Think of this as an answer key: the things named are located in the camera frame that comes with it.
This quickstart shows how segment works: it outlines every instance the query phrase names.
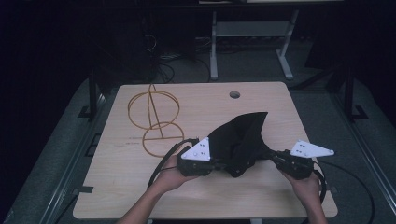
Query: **dark floor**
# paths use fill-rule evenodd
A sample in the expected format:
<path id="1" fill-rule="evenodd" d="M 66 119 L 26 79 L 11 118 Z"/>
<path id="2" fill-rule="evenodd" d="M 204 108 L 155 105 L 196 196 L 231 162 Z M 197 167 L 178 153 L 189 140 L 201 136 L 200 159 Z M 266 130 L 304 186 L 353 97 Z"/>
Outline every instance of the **dark floor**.
<path id="1" fill-rule="evenodd" d="M 291 87 L 321 72 L 304 67 L 312 43 L 293 41 L 287 56 L 295 78 L 286 80 L 275 53 L 281 42 L 282 39 L 260 40 L 237 52 L 219 54 L 217 82 L 282 81 Z M 170 83 L 207 82 L 208 52 L 198 54 L 197 59 L 166 63 L 175 71 Z M 172 75 L 168 66 L 164 66 L 163 71 L 170 77 Z M 336 151 L 335 156 L 321 159 L 339 209 L 336 217 L 329 218 L 329 223 L 396 223 L 395 213 L 389 205 L 392 199 L 386 193 L 389 189 L 384 189 L 379 181 L 383 178 L 378 178 L 378 170 L 373 165 L 373 161 L 376 161 L 389 185 L 396 186 L 393 172 L 396 168 L 393 162 L 393 158 L 396 158 L 396 130 L 359 81 L 355 82 L 354 105 L 360 105 L 369 118 L 350 122 L 342 108 L 343 91 L 326 91 L 329 78 L 322 78 L 302 90 L 290 91 L 310 141 Z M 153 83 L 163 83 L 163 76 L 156 76 Z M 92 160 L 92 157 L 84 155 L 95 135 L 103 130 L 117 94 L 117 85 L 113 84 L 106 87 L 105 97 L 98 104 L 98 114 L 88 122 L 86 118 L 78 118 L 81 108 L 89 104 L 88 81 L 81 83 L 12 206 L 13 214 L 7 223 L 115 222 L 77 220 L 72 216 L 75 202 L 73 192 L 81 187 Z M 373 158 L 365 155 L 367 148 Z M 267 224 L 301 222 L 300 218 L 263 219 L 263 223 Z"/>

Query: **table top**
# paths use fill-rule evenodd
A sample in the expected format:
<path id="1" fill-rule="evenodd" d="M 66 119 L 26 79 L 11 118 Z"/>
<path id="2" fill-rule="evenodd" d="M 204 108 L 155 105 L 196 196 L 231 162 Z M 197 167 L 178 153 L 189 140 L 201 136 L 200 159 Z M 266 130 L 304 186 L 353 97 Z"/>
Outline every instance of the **table top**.
<path id="1" fill-rule="evenodd" d="M 298 139 L 308 141 L 286 85 L 282 82 L 157 84 L 157 91 L 172 94 L 179 112 L 174 123 L 185 138 L 203 139 L 234 117 L 266 111 L 262 138 L 273 150 L 291 149 Z M 147 92 L 149 85 L 126 85 L 119 89 L 108 116 L 100 142 L 74 209 L 76 218 L 119 218 L 146 190 L 149 178 L 161 158 L 144 149 L 145 134 L 132 124 L 149 126 L 148 94 L 142 94 L 131 106 L 130 100 Z M 237 91 L 240 97 L 230 97 Z M 163 94 L 152 94 L 159 121 L 170 121 L 177 114 L 177 104 Z M 153 108 L 150 115 L 155 118 Z M 164 127 L 163 136 L 180 136 L 175 125 Z M 158 132 L 149 131 L 148 135 Z M 165 154 L 181 139 L 150 141 L 147 148 Z M 330 192 L 323 203 L 327 217 L 337 214 Z M 238 178 L 223 171 L 213 171 L 165 193 L 150 218 L 255 218 L 305 217 L 290 183 L 271 161 L 257 161 Z"/>

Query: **black fabric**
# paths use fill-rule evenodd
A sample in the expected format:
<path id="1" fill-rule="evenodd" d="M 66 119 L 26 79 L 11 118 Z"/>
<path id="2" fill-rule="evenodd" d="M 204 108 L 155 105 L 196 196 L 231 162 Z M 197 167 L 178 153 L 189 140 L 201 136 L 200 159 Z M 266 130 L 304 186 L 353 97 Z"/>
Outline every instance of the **black fabric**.
<path id="1" fill-rule="evenodd" d="M 240 115 L 214 130 L 209 137 L 210 154 L 232 177 L 242 175 L 262 159 L 269 147 L 262 140 L 262 125 L 267 112 Z"/>

